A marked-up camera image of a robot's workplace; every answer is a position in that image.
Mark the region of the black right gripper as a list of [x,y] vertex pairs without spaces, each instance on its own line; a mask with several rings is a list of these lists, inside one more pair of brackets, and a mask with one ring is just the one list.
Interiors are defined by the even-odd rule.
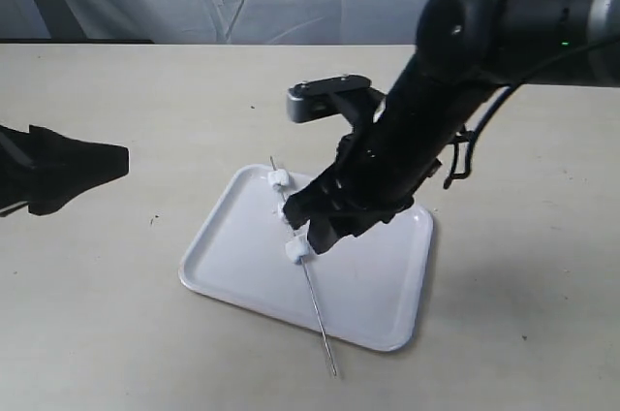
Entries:
[[437,157],[414,160],[402,143],[369,145],[354,132],[342,137],[333,163],[292,193],[283,213],[295,230],[309,224],[307,239],[324,254],[344,237],[358,237],[410,208],[423,182],[437,172]]

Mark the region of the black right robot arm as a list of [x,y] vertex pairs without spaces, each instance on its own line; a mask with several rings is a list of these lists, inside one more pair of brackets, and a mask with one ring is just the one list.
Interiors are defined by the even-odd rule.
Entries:
[[[415,53],[390,91],[359,75],[290,88],[293,122],[339,114],[351,132],[284,215],[326,253],[411,207],[446,147],[448,181],[467,178],[483,126],[520,86],[618,83],[619,0],[428,0]],[[480,125],[468,129],[475,113]]]

